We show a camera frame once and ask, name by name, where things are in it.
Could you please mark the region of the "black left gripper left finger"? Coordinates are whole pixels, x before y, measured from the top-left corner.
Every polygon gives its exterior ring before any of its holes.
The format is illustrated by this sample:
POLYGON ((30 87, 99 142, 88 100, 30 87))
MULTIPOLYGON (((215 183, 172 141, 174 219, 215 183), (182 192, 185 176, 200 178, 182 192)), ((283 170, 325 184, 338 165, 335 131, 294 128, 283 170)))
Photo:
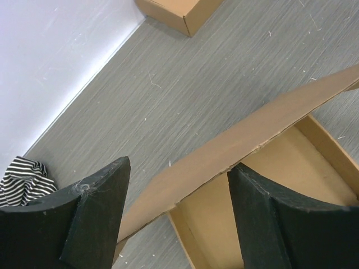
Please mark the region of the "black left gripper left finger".
POLYGON ((1 208, 2 268, 111 268, 128 157, 26 206, 1 208))

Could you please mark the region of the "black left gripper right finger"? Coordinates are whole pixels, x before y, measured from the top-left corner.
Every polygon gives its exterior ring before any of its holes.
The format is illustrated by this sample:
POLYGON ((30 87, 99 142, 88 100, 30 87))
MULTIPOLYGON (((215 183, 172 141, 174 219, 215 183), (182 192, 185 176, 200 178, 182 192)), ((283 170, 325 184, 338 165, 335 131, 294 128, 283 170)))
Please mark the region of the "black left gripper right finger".
POLYGON ((358 207, 305 196, 243 163, 227 176, 245 268, 358 267, 358 207))

